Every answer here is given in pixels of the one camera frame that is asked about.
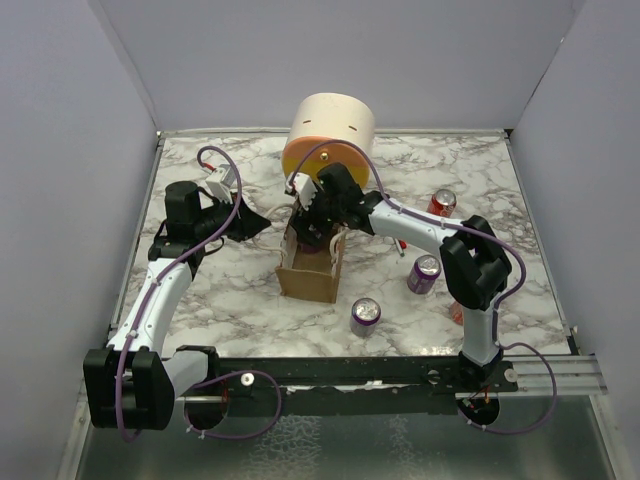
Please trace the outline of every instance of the purple cable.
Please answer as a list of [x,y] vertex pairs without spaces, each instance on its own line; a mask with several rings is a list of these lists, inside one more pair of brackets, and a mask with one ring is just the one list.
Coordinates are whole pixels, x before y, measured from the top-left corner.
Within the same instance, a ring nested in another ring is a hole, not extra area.
[[[136,312],[136,316],[133,320],[133,323],[131,324],[131,330],[129,330],[129,333],[137,331],[138,326],[140,325],[140,322],[142,321],[142,316],[144,315],[144,311],[147,308],[147,305],[149,304],[149,301],[151,300],[151,296],[153,295],[153,292],[155,292],[156,287],[159,285],[160,281],[173,269],[173,267],[175,267],[177,264],[179,264],[180,262],[182,262],[183,260],[187,259],[191,254],[197,252],[198,250],[200,250],[201,248],[203,248],[205,245],[207,245],[209,242],[213,242],[214,240],[217,240],[220,235],[222,235],[224,233],[224,231],[227,229],[227,227],[229,226],[229,224],[233,221],[234,217],[237,215],[238,213],[238,209],[240,208],[240,203],[242,201],[242,181],[240,180],[240,171],[238,170],[237,165],[235,164],[235,162],[231,159],[231,157],[229,155],[227,155],[227,153],[222,150],[221,148],[218,147],[214,147],[214,146],[206,146],[206,147],[202,147],[199,151],[198,151],[198,155],[196,157],[196,159],[198,160],[198,163],[204,167],[203,163],[202,163],[202,154],[204,152],[206,152],[207,150],[213,150],[214,152],[218,152],[220,155],[222,155],[225,160],[227,162],[229,162],[229,165],[231,166],[231,170],[233,170],[233,173],[236,176],[236,179],[238,181],[238,193],[236,195],[236,201],[235,204],[233,205],[233,209],[231,210],[231,213],[229,214],[229,217],[225,220],[225,222],[222,224],[222,226],[215,231],[215,233],[213,233],[209,238],[207,238],[206,240],[202,241],[201,243],[199,243],[198,245],[196,245],[195,247],[193,247],[192,249],[186,251],[185,253],[183,253],[182,255],[180,255],[178,258],[176,258],[173,262],[171,262],[164,270],[162,270],[157,278],[156,281],[158,283],[152,283],[149,287],[149,290],[147,290],[147,293],[145,293],[144,297],[142,298],[142,302],[140,302],[140,308],[138,308],[138,311]],[[129,435],[129,433],[127,433],[127,430],[124,427],[124,415],[122,412],[122,376],[124,374],[124,366],[125,366],[125,362],[127,359],[127,353],[129,353],[129,348],[131,347],[131,342],[133,342],[133,339],[135,338],[135,334],[134,335],[128,335],[127,336],[127,340],[124,342],[124,346],[122,348],[122,352],[120,352],[120,357],[118,358],[118,369],[116,371],[116,402],[115,402],[115,407],[116,407],[116,424],[118,426],[118,430],[120,431],[120,435],[122,436],[122,439],[127,442],[133,442],[136,438],[138,438],[138,435],[140,435],[140,430],[136,430],[133,435]]]
[[198,430],[191,424],[191,420],[189,419],[189,415],[187,414],[187,411],[185,409],[184,420],[185,422],[187,422],[187,425],[189,425],[190,430],[193,430],[194,432],[199,433],[200,435],[204,435],[205,437],[218,438],[221,440],[249,440],[251,438],[259,437],[260,435],[265,433],[267,430],[270,430],[278,422],[278,418],[280,418],[280,412],[282,411],[282,394],[280,393],[280,387],[278,386],[278,383],[268,373],[261,372],[259,370],[242,370],[239,372],[232,372],[232,373],[227,373],[226,375],[222,375],[220,377],[214,378],[213,380],[207,380],[206,382],[197,383],[193,386],[193,388],[208,387],[210,385],[214,385],[216,383],[222,382],[229,378],[237,377],[238,375],[244,375],[245,373],[260,375],[261,377],[266,378],[272,383],[273,387],[276,389],[276,397],[278,397],[278,404],[276,407],[276,413],[273,415],[273,418],[269,421],[269,423],[263,428],[261,428],[260,430],[258,430],[257,432],[247,433],[244,435],[225,435],[223,433],[215,433],[215,432],[208,432],[206,430]]
[[537,422],[532,423],[528,427],[524,427],[524,428],[520,428],[520,429],[516,429],[516,430],[501,430],[499,428],[487,427],[486,425],[484,425],[484,426],[483,425],[479,425],[479,424],[473,422],[472,420],[470,420],[469,417],[467,417],[464,413],[462,413],[462,411],[460,409],[458,409],[458,414],[461,415],[467,421],[467,423],[469,425],[471,425],[472,427],[477,428],[478,430],[482,430],[482,431],[487,432],[487,433],[494,433],[496,435],[522,435],[524,433],[532,432],[536,428],[539,428],[542,425],[544,425],[545,423],[547,423],[549,421],[549,419],[551,418],[551,416],[553,415],[553,412],[556,409],[556,404],[558,403],[558,384],[556,383],[556,376],[553,374],[553,370],[551,369],[551,365],[549,365],[549,362],[547,361],[547,359],[544,358],[544,356],[538,350],[536,350],[531,345],[528,345],[528,344],[526,344],[524,342],[512,343],[511,345],[508,345],[508,346],[502,347],[502,348],[505,349],[505,350],[511,350],[512,348],[515,348],[515,347],[528,348],[536,356],[538,356],[540,358],[540,360],[542,360],[542,363],[544,364],[544,366],[547,367],[547,370],[549,371],[549,377],[551,378],[551,389],[552,389],[551,405],[549,406],[549,409],[547,410],[547,413],[545,413],[542,416],[542,418],[540,418]]
[[409,215],[410,217],[416,218],[418,220],[422,220],[423,222],[426,222],[430,225],[435,225],[437,227],[447,227],[447,228],[451,228],[453,230],[458,230],[460,232],[465,232],[471,235],[476,235],[477,237],[481,237],[484,238],[485,240],[489,240],[491,242],[494,242],[496,244],[498,244],[499,246],[501,246],[502,248],[504,248],[505,250],[507,250],[511,255],[513,255],[513,257],[516,259],[516,262],[518,262],[518,265],[520,266],[520,279],[518,280],[518,282],[516,282],[516,284],[509,290],[507,290],[505,293],[503,293],[502,295],[500,295],[498,297],[498,299],[496,300],[494,306],[493,306],[493,321],[497,322],[498,321],[498,307],[500,307],[500,304],[507,298],[510,297],[511,295],[513,295],[514,293],[516,293],[518,290],[520,290],[520,288],[522,287],[522,285],[524,285],[524,281],[527,278],[527,267],[524,264],[524,260],[522,260],[522,257],[520,256],[520,254],[518,252],[516,252],[516,250],[509,244],[507,244],[506,242],[500,240],[497,237],[488,235],[484,232],[480,232],[478,230],[474,230],[472,228],[467,228],[465,226],[462,225],[456,225],[454,223],[447,223],[447,222],[439,222],[437,220],[432,220],[431,218],[425,216],[425,215],[421,215],[419,213],[416,212],[412,212],[412,211],[408,211],[408,210],[404,210],[400,207],[400,205],[393,203],[393,201],[389,198],[389,195],[387,195],[387,193],[384,191],[384,186],[382,185],[382,180],[380,180],[380,175],[378,175],[378,171],[376,170],[375,165],[373,164],[373,162],[371,161],[371,159],[369,158],[369,156],[364,152],[364,150],[362,150],[359,146],[357,146],[355,143],[349,142],[347,140],[340,140],[340,139],[331,139],[331,140],[327,140],[325,142],[321,142],[319,144],[317,144],[316,146],[314,146],[311,150],[309,150],[307,152],[307,154],[304,156],[304,158],[302,160],[300,160],[300,163],[298,163],[298,165],[296,166],[296,168],[293,170],[293,174],[290,176],[290,181],[289,181],[289,185],[293,187],[293,179],[295,178],[295,176],[298,174],[298,172],[300,171],[300,169],[302,168],[302,165],[311,157],[311,155],[313,154],[313,152],[315,152],[316,150],[318,150],[319,148],[322,147],[326,147],[327,145],[332,145],[332,144],[341,144],[341,145],[347,145],[351,148],[354,148],[361,156],[362,158],[367,162],[367,164],[369,165],[369,168],[371,168],[371,172],[373,173],[373,176],[376,180],[376,184],[378,185],[378,190],[380,191],[380,195],[382,195],[382,199],[394,210],[399,211],[405,215]]

